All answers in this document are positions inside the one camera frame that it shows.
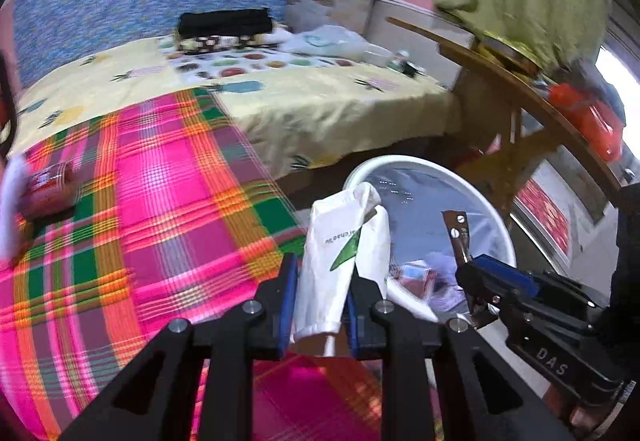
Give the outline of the yellow pineapple bed sheet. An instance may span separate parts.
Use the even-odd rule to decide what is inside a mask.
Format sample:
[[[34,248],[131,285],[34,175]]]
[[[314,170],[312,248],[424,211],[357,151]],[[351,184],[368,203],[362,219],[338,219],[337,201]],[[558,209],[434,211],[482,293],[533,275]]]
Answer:
[[[273,178],[351,153],[458,131],[459,103],[430,76],[278,49],[187,56],[134,40],[49,72],[17,101],[14,152],[75,124],[201,86],[221,101]]]

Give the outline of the pink milk carton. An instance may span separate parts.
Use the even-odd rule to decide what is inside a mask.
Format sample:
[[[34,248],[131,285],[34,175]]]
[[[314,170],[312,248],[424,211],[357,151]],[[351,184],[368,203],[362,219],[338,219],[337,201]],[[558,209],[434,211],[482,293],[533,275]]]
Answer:
[[[397,269],[396,279],[406,291],[422,301],[431,299],[437,279],[437,272],[423,260],[414,260]]]

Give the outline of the translucent bin liner bag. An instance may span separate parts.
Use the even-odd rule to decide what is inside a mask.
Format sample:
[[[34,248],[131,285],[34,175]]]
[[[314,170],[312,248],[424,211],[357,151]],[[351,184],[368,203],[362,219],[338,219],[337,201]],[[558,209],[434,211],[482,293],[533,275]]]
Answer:
[[[472,257],[504,258],[495,219],[475,197],[421,169],[386,164],[367,181],[381,196],[390,219],[390,273],[404,291],[436,314],[464,311],[466,298],[456,279],[457,261],[442,214],[464,212]]]

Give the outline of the white plastic bag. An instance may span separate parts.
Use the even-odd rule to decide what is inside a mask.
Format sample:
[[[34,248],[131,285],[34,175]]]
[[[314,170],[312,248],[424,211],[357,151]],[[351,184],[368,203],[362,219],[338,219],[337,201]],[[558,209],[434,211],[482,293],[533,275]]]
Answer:
[[[360,34],[338,25],[323,25],[293,34],[288,41],[279,44],[279,50],[285,53],[349,60],[361,60],[369,48],[370,43]]]

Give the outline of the pink plaid tablecloth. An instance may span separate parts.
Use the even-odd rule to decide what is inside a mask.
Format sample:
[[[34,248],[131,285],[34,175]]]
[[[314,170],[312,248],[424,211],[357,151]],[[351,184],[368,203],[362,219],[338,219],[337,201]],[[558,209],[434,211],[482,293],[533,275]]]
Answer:
[[[221,101],[192,88],[58,132],[26,155],[80,183],[23,223],[1,268],[1,435],[54,440],[177,317],[220,317],[301,253],[295,211]]]

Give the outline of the red patterned mat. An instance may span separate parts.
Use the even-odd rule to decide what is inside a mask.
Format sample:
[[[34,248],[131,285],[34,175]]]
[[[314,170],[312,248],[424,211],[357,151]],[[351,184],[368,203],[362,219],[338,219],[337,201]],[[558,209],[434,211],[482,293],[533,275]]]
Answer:
[[[542,187],[529,179],[516,195],[516,200],[547,233],[552,244],[567,256],[570,253],[570,224]]]

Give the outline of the black folded cloth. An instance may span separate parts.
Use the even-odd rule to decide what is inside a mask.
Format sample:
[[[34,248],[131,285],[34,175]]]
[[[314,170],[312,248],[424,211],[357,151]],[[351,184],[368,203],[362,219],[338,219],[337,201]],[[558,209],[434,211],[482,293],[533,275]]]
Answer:
[[[269,34],[273,21],[266,8],[183,13],[177,32],[183,39],[209,36],[250,37]]]

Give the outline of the brown snack wrapper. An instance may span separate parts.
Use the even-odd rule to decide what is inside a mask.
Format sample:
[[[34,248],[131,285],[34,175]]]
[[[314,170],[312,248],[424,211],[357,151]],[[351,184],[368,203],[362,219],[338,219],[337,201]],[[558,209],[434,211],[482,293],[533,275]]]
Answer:
[[[456,279],[458,284],[463,287],[460,279],[465,279],[465,265],[473,260],[470,253],[468,217],[464,211],[446,210],[442,212],[442,219],[447,227],[451,247],[454,250],[454,259],[457,262]],[[471,295],[466,289],[464,294],[469,308],[469,318],[476,329],[488,326],[497,320],[495,314],[490,312],[489,305],[485,300]]]

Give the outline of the small green jar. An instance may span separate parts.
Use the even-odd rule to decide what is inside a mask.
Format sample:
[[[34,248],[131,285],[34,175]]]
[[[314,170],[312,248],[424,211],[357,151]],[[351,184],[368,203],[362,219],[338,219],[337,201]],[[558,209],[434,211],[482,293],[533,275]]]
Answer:
[[[405,50],[399,50],[387,63],[387,67],[399,72],[404,72],[409,60],[409,53]]]

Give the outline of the wooden folding table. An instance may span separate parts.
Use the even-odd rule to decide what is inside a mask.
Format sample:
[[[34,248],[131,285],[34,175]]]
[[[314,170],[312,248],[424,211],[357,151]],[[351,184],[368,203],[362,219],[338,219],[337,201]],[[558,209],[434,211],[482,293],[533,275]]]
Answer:
[[[586,139],[551,104],[509,71],[464,46],[404,20],[386,19],[399,28],[434,41],[442,57],[461,67],[454,95],[461,103],[466,135],[471,124],[483,123],[497,138],[499,148],[457,167],[457,174],[476,187],[487,188],[487,198],[508,222],[515,196],[536,169],[536,162],[564,146],[587,171],[617,209],[637,208],[631,188],[624,187]]]

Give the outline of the white paper bag green logo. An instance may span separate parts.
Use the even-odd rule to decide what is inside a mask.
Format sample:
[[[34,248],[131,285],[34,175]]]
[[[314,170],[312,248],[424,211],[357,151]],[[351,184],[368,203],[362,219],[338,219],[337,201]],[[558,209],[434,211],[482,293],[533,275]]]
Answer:
[[[298,353],[335,357],[345,351],[341,320],[357,273],[387,294],[390,221],[368,182],[312,204],[299,269],[291,339]]]

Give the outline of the white round trash bin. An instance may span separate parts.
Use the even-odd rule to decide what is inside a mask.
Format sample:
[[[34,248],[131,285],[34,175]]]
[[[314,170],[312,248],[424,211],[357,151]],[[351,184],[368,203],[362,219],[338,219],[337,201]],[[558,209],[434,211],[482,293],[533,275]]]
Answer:
[[[515,267],[506,224],[493,205],[460,175],[434,162],[407,155],[368,159],[349,173],[343,187],[362,182],[375,187],[390,219],[390,267],[414,260],[454,257],[442,212],[464,211],[469,218],[470,253],[488,255]]]

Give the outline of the red cartoon soda can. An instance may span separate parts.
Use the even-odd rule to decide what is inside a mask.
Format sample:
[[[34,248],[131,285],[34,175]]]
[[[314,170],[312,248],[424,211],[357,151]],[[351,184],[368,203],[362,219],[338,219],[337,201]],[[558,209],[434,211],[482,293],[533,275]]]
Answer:
[[[71,161],[59,162],[32,174],[20,202],[20,213],[27,220],[38,220],[75,206],[79,181]]]

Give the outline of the orange plastic bag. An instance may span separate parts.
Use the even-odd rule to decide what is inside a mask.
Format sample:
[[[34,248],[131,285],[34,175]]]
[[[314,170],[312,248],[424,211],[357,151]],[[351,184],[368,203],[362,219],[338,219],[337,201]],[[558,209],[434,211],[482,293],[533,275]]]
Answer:
[[[605,162],[622,157],[624,125],[611,107],[568,83],[552,86],[548,100]]]

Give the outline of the metal tray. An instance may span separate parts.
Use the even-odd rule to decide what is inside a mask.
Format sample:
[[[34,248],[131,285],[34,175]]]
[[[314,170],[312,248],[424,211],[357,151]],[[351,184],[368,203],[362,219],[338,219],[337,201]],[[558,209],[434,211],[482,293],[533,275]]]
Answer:
[[[541,71],[540,66],[521,50],[489,34],[477,39],[475,51],[489,62],[526,79],[536,79]]]

